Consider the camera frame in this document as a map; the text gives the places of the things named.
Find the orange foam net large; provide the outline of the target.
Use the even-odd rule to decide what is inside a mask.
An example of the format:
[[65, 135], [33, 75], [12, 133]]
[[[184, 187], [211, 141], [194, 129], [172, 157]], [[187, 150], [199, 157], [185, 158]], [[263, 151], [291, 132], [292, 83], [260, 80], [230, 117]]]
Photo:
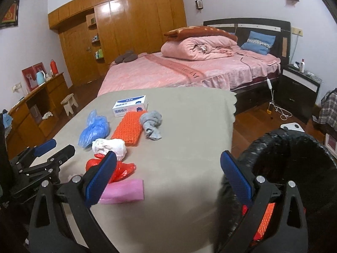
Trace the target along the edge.
[[271, 216], [273, 214], [274, 211], [274, 207], [275, 207], [275, 203], [269, 203], [265, 213], [263, 215], [262, 221], [259, 225], [259, 228], [253, 238], [253, 241], [259, 241], [262, 240], [263, 236], [265, 235], [266, 231], [267, 231], [267, 227], [269, 225], [269, 222], [271, 220]]

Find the plaid cloth on chair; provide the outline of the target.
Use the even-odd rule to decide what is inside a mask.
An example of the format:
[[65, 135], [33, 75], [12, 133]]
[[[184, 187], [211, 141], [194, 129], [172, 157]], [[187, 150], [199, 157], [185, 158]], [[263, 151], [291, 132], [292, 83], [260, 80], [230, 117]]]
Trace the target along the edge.
[[336, 115], [337, 115], [337, 88], [327, 92], [321, 100], [321, 109], [319, 112], [318, 123], [328, 125], [336, 131]]

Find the white blue tissue box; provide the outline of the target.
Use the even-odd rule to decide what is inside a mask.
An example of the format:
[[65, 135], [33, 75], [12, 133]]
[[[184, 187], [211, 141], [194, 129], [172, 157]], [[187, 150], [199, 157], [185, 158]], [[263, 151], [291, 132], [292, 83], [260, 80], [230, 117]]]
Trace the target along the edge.
[[115, 117], [123, 117], [127, 112], [145, 111], [148, 107], [146, 95], [116, 101], [112, 108]]

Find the wooden wardrobe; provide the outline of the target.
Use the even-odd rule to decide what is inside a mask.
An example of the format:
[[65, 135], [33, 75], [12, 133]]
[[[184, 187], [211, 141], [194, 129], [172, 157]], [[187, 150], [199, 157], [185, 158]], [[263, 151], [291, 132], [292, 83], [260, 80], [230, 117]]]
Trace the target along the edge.
[[50, 12], [73, 86], [106, 75], [119, 55], [159, 52], [170, 30], [184, 27], [183, 0], [72, 0]]

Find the grey sock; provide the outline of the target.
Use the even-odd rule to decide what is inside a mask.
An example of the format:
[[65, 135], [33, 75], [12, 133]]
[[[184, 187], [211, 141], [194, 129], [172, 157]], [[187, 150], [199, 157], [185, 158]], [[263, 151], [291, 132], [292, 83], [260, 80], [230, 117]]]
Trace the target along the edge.
[[140, 125], [147, 139], [160, 140], [162, 138], [158, 127], [162, 124], [162, 115], [157, 111], [142, 114], [139, 119]]

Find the white bathroom scale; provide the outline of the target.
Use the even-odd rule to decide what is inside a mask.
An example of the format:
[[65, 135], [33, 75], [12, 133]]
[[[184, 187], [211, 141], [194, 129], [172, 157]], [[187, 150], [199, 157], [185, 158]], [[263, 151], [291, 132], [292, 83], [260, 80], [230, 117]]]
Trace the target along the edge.
[[300, 124], [296, 122], [282, 124], [280, 128], [283, 130], [287, 130], [287, 131], [290, 130], [290, 131], [298, 131], [302, 133], [305, 132], [304, 129], [300, 126]]

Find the white plastic bag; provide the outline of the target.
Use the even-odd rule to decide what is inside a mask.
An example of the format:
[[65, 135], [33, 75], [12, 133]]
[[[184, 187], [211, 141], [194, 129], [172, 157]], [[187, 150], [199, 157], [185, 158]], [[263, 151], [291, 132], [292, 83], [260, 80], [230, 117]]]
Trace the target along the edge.
[[106, 155], [112, 151], [117, 160], [123, 160], [127, 154], [126, 143], [122, 139], [96, 139], [91, 148], [94, 154]]

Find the blue plastic bag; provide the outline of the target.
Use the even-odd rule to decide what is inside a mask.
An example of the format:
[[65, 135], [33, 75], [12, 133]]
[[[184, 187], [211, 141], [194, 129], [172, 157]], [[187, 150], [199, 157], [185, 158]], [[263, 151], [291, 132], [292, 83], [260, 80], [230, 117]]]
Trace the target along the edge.
[[90, 112], [87, 117], [87, 127], [79, 136], [78, 146], [88, 148], [96, 139], [104, 139], [110, 133], [110, 126], [107, 118], [98, 115], [96, 110]]

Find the brown slippers on bed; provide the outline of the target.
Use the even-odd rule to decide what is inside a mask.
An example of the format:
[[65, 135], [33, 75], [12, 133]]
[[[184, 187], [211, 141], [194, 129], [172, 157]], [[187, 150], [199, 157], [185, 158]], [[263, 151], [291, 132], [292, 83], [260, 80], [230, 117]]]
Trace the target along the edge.
[[127, 52], [125, 52], [124, 54], [118, 56], [114, 62], [116, 64], [120, 64], [120, 63], [127, 63], [127, 62], [132, 62], [134, 60], [136, 60], [138, 58], [138, 55], [136, 53], [134, 53], [132, 50], [129, 50]]

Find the pink covered bed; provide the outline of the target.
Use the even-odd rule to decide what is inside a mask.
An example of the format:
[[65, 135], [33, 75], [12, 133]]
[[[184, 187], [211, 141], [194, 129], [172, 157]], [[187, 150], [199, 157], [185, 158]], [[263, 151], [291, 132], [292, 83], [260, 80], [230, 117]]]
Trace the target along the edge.
[[231, 57], [205, 61], [167, 58], [161, 53], [141, 54], [127, 63], [112, 63], [98, 95], [162, 87], [210, 87], [234, 90], [270, 74], [279, 74], [281, 60], [238, 49]]

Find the black lined trash bin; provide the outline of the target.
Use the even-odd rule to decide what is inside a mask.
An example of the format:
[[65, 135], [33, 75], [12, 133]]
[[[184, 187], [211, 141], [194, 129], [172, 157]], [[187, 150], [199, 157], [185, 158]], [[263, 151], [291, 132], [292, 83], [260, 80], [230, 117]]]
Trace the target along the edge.
[[[235, 159], [271, 183], [294, 181], [306, 210], [307, 252], [336, 251], [336, 162], [322, 144], [306, 133], [277, 129]], [[239, 200], [224, 174], [217, 200], [215, 252], [221, 252], [241, 218]]]

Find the red picture frames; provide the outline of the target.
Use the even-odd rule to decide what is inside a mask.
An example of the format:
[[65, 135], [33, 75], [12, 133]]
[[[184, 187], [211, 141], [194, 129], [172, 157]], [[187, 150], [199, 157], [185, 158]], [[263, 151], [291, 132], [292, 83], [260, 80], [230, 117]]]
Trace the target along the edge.
[[36, 65], [30, 66], [22, 70], [23, 78], [26, 82], [27, 91], [30, 93], [35, 90], [39, 85], [37, 84], [36, 74], [38, 71], [43, 70], [46, 74], [44, 65], [42, 62], [37, 63]]

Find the brown folded blanket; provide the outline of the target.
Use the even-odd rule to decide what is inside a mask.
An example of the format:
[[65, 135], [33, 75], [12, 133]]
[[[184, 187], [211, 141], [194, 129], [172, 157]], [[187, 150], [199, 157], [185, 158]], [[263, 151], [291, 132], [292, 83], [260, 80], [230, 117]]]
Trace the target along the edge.
[[238, 37], [225, 30], [218, 29], [211, 26], [188, 26], [181, 27], [175, 30], [164, 33], [167, 40], [182, 41], [190, 37], [209, 37], [209, 36], [223, 36], [227, 37], [235, 42], [238, 41]]

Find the red plastic bag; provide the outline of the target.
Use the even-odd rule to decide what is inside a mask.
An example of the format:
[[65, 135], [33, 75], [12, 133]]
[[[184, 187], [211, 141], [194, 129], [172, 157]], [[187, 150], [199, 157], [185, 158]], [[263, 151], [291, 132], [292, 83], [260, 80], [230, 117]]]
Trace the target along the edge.
[[[86, 163], [86, 171], [88, 171], [92, 166], [100, 164], [102, 159], [105, 157], [104, 154], [95, 154], [94, 158], [89, 159]], [[132, 175], [136, 170], [136, 165], [134, 163], [124, 163], [120, 160], [117, 161], [116, 168], [110, 177], [109, 183], [118, 182], [126, 179], [128, 176]]]

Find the grey table cloth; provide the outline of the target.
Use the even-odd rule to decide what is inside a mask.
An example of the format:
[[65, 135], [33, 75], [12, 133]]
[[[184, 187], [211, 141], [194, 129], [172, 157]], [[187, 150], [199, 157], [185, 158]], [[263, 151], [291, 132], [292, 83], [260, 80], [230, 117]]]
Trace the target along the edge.
[[127, 151], [144, 183], [144, 200], [98, 204], [94, 217], [120, 252], [211, 252], [215, 201], [223, 177], [219, 159], [231, 148], [235, 97], [203, 87], [113, 92], [94, 99], [55, 136], [58, 148], [76, 146], [89, 113], [119, 119], [118, 99], [145, 95], [149, 110], [162, 115], [160, 140], [142, 136]]

